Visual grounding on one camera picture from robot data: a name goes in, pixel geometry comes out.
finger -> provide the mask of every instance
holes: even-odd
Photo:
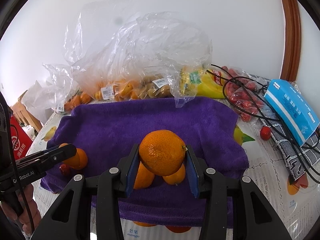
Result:
[[[30,201],[28,202],[29,204],[29,208],[30,208],[30,212],[31,212],[31,215],[32,217],[35,216],[35,214],[37,213],[38,211],[38,206],[37,206],[37,203],[35,201]],[[28,212],[27,212],[27,209],[24,208],[23,209],[23,213],[19,216],[19,221],[22,223],[22,224],[25,224],[25,223],[29,223],[29,216],[28,216]]]
[[[23,192],[26,195],[27,202],[29,202],[33,199],[33,185],[32,184],[25,186],[25,188],[23,189]],[[21,193],[19,193],[19,195],[18,195],[18,200],[20,202],[23,202],[23,198],[21,196]]]
[[[18,216],[14,212],[14,210],[6,203],[6,202],[0,202],[1,208],[4,212],[4,214],[10,218],[11,220],[17,220]]]
[[[33,223],[35,225],[35,229],[39,225],[40,221],[41,221],[41,215],[40,215],[40,212],[38,211],[36,213],[35,217],[33,218]],[[31,224],[30,223],[24,224],[22,229],[26,234],[31,235]]]

wooden chair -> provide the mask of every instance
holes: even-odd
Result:
[[[24,123],[25,126],[31,125],[32,127],[34,127],[36,129],[37,132],[39,132],[42,128],[41,122],[38,119],[36,119],[32,114],[30,114],[27,111],[26,107],[21,103],[21,99],[26,92],[27,91],[25,91],[18,98],[18,102],[15,103],[13,106],[11,106],[11,109],[13,111],[14,117],[17,119],[18,122]]]

purple towel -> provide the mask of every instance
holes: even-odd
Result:
[[[204,158],[209,167],[239,179],[249,163],[233,139],[236,121],[236,113],[227,106],[201,97],[182,108],[175,108],[173,98],[80,105],[71,116],[62,118],[47,147],[72,143],[83,149],[89,162],[82,173],[91,177],[115,167],[146,134],[167,129],[191,144],[196,156]],[[41,186],[60,192],[69,179],[56,165],[41,180]],[[150,187],[134,190],[128,199],[119,200],[121,218],[157,225],[201,226],[204,206],[205,200],[192,195],[187,176],[177,186],[156,176]],[[230,202],[228,225],[232,225]]]

blue tissue package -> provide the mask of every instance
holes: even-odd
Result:
[[[316,113],[302,95],[282,79],[272,79],[264,97],[302,146],[319,125]]]

black cable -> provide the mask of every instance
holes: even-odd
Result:
[[[279,115],[264,99],[262,99],[262,98],[259,96],[259,93],[260,93],[261,91],[267,89],[267,86],[266,86],[266,85],[263,85],[263,84],[255,81],[254,79],[249,78],[249,77],[243,77],[243,76],[233,77],[227,70],[223,69],[222,67],[219,67],[219,66],[214,65],[214,64],[211,64],[211,65],[212,65],[212,66],[215,66],[215,67],[217,67],[217,68],[219,68],[219,69],[221,69],[221,70],[223,70],[225,73],[227,73],[227,74],[231,77],[230,79],[226,79],[226,78],[224,78],[224,77],[222,77],[222,76],[216,75],[215,73],[212,73],[211,71],[207,70],[208,73],[210,73],[210,74],[212,74],[212,75],[214,75],[214,76],[216,76],[216,77],[218,77],[218,78],[221,78],[221,79],[223,79],[223,80],[226,81],[226,82],[224,83],[223,87],[222,87],[222,93],[223,93],[223,96],[226,98],[226,100],[227,100],[234,108],[238,109],[239,111],[244,112],[244,113],[246,113],[246,114],[248,114],[248,115],[251,115],[251,116],[260,118],[260,119],[264,119],[264,120],[266,121],[266,123],[267,123],[274,131],[276,131],[281,137],[287,139],[287,140],[289,141],[289,143],[291,144],[291,146],[292,146],[295,154],[297,155],[299,161],[301,162],[301,165],[302,165],[303,168],[305,169],[306,173],[311,177],[311,179],[312,179],[314,182],[320,184],[320,181],[316,180],[316,179],[311,175],[311,173],[309,172],[308,168],[305,166],[305,164],[304,164],[304,162],[303,162],[303,160],[301,159],[301,156],[300,156],[300,154],[301,154],[302,157],[304,158],[305,162],[308,164],[308,166],[309,166],[317,175],[320,176],[320,173],[319,173],[318,171],[316,171],[316,170],[312,167],[311,163],[309,163],[309,161],[307,160],[305,154],[304,154],[303,151],[302,151],[302,148],[303,148],[303,149],[312,149],[312,150],[320,153],[320,152],[315,148],[315,147],[317,147],[317,145],[318,145],[319,142],[320,142],[320,131],[319,131],[319,128],[317,128],[317,129],[316,129],[316,132],[315,132],[316,137],[317,137],[317,134],[318,134],[317,143],[316,143],[314,146],[311,146],[311,145],[309,145],[307,142],[305,142],[305,144],[307,145],[307,147],[306,147],[306,146],[300,147],[300,146],[298,145],[297,141],[295,140],[295,138],[293,137],[291,131],[289,130],[289,128],[287,127],[287,125],[284,123],[284,121],[283,121],[282,118],[280,117],[280,115]],[[254,101],[253,97],[250,95],[250,93],[249,93],[249,91],[248,91],[248,88],[247,88],[241,81],[238,80],[239,78],[248,79],[248,80],[254,81],[254,82],[256,82],[257,84],[261,85],[261,88],[258,90],[258,93],[255,93],[254,91],[251,91],[251,92],[252,92],[255,96],[257,96],[257,98],[259,98],[261,101],[263,101],[267,106],[269,106],[269,107],[271,108],[272,112],[276,115],[276,117],[277,117],[278,119],[268,118],[268,117],[266,117],[266,116],[263,114],[263,112],[261,111],[260,107],[257,105],[257,103]],[[226,85],[227,85],[228,82],[232,82],[232,83],[236,84],[237,86],[239,86],[239,88],[242,88],[242,89],[246,92],[246,94],[248,95],[249,99],[252,101],[253,105],[257,108],[257,110],[259,111],[259,113],[261,114],[261,116],[256,115],[256,114],[253,114],[253,113],[250,113],[250,112],[248,112],[248,111],[245,111],[244,109],[236,106],[233,102],[231,102],[231,101],[229,100],[229,98],[228,98],[228,97],[226,96],[226,94],[225,94],[225,87],[226,87]],[[275,127],[273,127],[273,125],[270,123],[270,121],[280,122],[281,125],[282,125],[282,127],[284,128],[284,132],[285,132],[286,135],[282,134],[282,133],[281,133],[280,131],[278,131]]]
[[[30,225],[31,225],[31,235],[32,235],[33,232],[35,231],[35,224],[33,222],[32,214],[31,214],[31,211],[30,211],[30,207],[29,207],[26,195],[24,194],[23,187],[22,187],[21,181],[19,179],[18,168],[17,168],[17,164],[16,164],[16,161],[14,159],[14,154],[13,154],[13,149],[15,148],[16,144],[18,143],[18,139],[19,139],[18,130],[14,125],[10,124],[10,126],[13,127],[15,129],[16,133],[17,133],[17,140],[14,143],[12,149],[9,149],[11,162],[12,162],[12,167],[13,167],[13,172],[14,172],[14,176],[16,177],[16,181],[17,181],[17,184],[18,184],[18,187],[19,187],[22,199],[23,199],[23,203],[24,203],[24,205],[26,207],[26,210],[27,210],[27,213],[28,213],[28,217],[29,217],[29,221],[30,221]]]

